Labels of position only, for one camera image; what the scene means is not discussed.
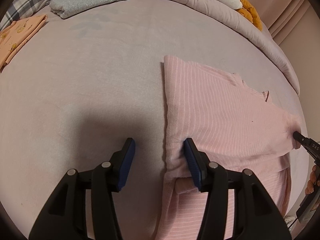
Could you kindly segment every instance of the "pink striped garment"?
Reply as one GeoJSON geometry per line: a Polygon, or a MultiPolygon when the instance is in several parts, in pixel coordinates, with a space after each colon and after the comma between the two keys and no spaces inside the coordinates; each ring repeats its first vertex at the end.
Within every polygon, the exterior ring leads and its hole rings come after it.
{"type": "MultiPolygon", "coordinates": [[[[290,196],[288,152],[300,120],[271,103],[269,92],[249,88],[237,74],[195,62],[164,57],[168,105],[162,214],[156,240],[195,240],[207,193],[196,189],[182,143],[197,148],[224,168],[254,171],[284,214],[290,196]]],[[[234,195],[229,191],[225,238],[232,236],[234,195]]]]}

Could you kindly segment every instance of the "curtain fold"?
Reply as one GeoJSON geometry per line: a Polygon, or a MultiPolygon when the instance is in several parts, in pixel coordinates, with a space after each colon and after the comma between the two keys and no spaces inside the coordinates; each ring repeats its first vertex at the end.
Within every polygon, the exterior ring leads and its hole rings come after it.
{"type": "Polygon", "coordinates": [[[272,38],[280,44],[310,6],[308,0],[249,0],[267,26],[272,38]]]}

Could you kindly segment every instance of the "metal pin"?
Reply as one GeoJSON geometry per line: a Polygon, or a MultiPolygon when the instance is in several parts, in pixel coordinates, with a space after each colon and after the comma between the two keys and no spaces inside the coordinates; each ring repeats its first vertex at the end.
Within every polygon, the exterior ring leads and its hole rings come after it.
{"type": "Polygon", "coordinates": [[[216,169],[216,168],[219,167],[219,164],[217,164],[216,162],[209,162],[209,167],[213,168],[213,169],[216,169]]]}
{"type": "Polygon", "coordinates": [[[108,168],[108,167],[111,166],[111,162],[104,162],[104,163],[101,164],[101,166],[102,166],[103,168],[108,168]]]}
{"type": "Polygon", "coordinates": [[[248,176],[251,176],[253,174],[252,170],[249,170],[249,169],[245,169],[244,170],[244,174],[245,175],[248,175],[248,176]]]}
{"type": "Polygon", "coordinates": [[[76,174],[76,170],[75,169],[68,170],[67,174],[69,176],[75,175],[76,174]]]}

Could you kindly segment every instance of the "mattress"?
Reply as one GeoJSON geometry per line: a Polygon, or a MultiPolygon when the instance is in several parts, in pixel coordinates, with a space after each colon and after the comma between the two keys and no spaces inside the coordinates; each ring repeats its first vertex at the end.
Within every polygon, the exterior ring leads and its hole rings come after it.
{"type": "MultiPolygon", "coordinates": [[[[124,239],[154,238],[165,172],[165,55],[239,73],[299,115],[307,134],[284,74],[245,37],[185,5],[128,0],[66,20],[44,13],[48,23],[0,74],[0,200],[25,236],[68,169],[93,169],[133,137],[116,213],[124,239]]],[[[289,208],[304,187],[308,154],[294,150],[290,161],[289,208]]]]}

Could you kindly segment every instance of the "plaid fabric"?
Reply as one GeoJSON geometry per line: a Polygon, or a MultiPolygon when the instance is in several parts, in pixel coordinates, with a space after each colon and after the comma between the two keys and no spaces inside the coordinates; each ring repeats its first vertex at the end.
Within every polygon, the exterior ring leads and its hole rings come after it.
{"type": "Polygon", "coordinates": [[[0,22],[0,31],[9,26],[13,21],[18,21],[32,16],[51,0],[14,0],[0,22]]]}

